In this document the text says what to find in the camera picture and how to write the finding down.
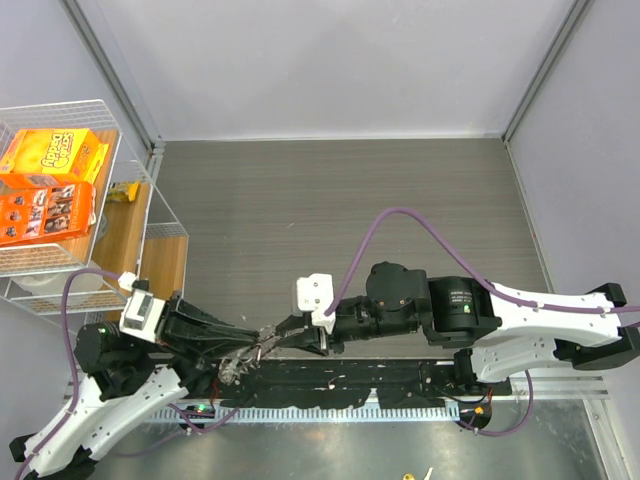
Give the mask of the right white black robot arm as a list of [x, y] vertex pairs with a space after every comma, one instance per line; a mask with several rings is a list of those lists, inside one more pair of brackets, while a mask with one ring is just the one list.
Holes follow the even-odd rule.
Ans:
[[431, 346], [453, 351], [455, 387], [473, 394], [533, 368], [568, 362], [578, 371], [615, 369], [639, 356], [639, 332], [615, 308], [621, 287], [607, 283], [577, 296], [528, 292], [460, 276], [428, 277], [381, 262], [363, 296], [342, 299], [333, 313], [328, 274], [301, 277], [296, 310], [276, 328], [276, 344], [327, 356], [350, 341], [420, 331]]

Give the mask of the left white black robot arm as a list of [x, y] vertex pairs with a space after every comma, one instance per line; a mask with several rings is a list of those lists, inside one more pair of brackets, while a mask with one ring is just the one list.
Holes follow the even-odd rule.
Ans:
[[207, 395], [221, 360], [259, 343], [186, 302], [133, 291], [118, 322], [81, 328], [71, 342], [73, 393], [39, 432], [10, 444], [21, 479], [85, 479], [129, 432], [187, 396]]

